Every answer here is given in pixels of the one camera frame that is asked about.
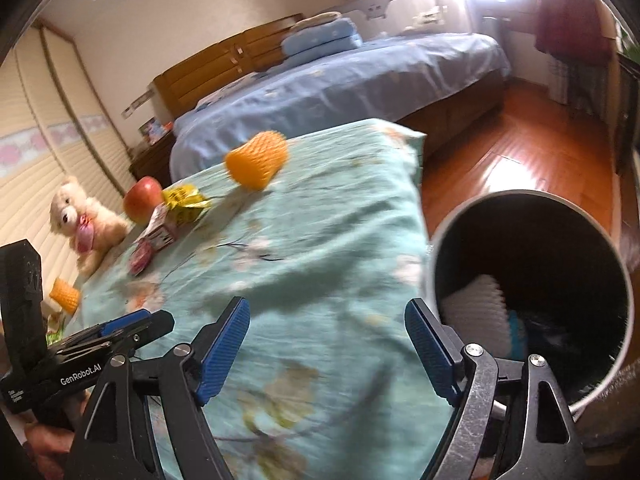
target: bed sheet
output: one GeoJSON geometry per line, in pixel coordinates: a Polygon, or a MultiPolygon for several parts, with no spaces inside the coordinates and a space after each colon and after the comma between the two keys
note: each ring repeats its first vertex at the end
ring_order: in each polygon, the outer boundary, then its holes
{"type": "MultiPolygon", "coordinates": [[[[420,478],[451,415],[403,323],[428,254],[412,182],[423,137],[367,120],[290,140],[262,193],[221,166],[189,178],[213,208],[139,279],[126,273],[131,238],[112,251],[67,333],[164,308],[174,331],[140,351],[158,356],[244,296],[251,325],[205,407],[236,480],[420,478]]],[[[151,407],[163,467],[180,478],[151,407]]]]}
{"type": "Polygon", "coordinates": [[[388,38],[324,57],[254,84],[178,118],[172,179],[222,161],[257,132],[298,137],[340,124],[380,118],[398,121],[510,68],[493,38],[432,34],[388,38]]]}

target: wardrobe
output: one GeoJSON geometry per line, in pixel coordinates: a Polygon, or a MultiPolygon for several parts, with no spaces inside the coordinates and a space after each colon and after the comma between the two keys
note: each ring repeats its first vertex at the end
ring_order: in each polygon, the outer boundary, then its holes
{"type": "Polygon", "coordinates": [[[89,196],[122,211],[135,180],[127,147],[111,124],[68,39],[31,27],[0,66],[0,245],[27,238],[53,281],[73,283],[76,254],[49,229],[49,205],[66,174],[89,196]]]}

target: red cloth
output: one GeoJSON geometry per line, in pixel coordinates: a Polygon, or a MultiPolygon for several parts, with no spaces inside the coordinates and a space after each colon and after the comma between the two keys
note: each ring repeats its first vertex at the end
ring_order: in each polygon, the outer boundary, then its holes
{"type": "Polygon", "coordinates": [[[540,0],[536,49],[553,57],[603,66],[611,58],[596,0],[540,0]]]}

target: stuffed animal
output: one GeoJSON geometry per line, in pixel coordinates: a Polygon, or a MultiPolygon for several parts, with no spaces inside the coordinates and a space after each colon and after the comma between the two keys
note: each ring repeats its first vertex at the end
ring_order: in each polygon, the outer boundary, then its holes
{"type": "Polygon", "coordinates": [[[51,200],[50,224],[53,233],[69,238],[78,253],[78,272],[91,276],[109,249],[120,244],[129,233],[129,223],[88,197],[74,176],[67,176],[51,200]]]}

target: wooden bed frame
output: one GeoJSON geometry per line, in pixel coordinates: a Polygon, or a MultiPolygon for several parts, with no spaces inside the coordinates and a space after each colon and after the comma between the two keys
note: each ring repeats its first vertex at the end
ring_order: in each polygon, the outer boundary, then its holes
{"type": "MultiPolygon", "coordinates": [[[[267,70],[284,60],[280,42],[302,14],[250,28],[181,61],[154,79],[174,119],[193,110],[198,101],[251,72],[267,70]]],[[[446,99],[398,121],[428,134],[423,157],[459,134],[492,108],[502,105],[504,82],[499,71],[446,99]]]]}

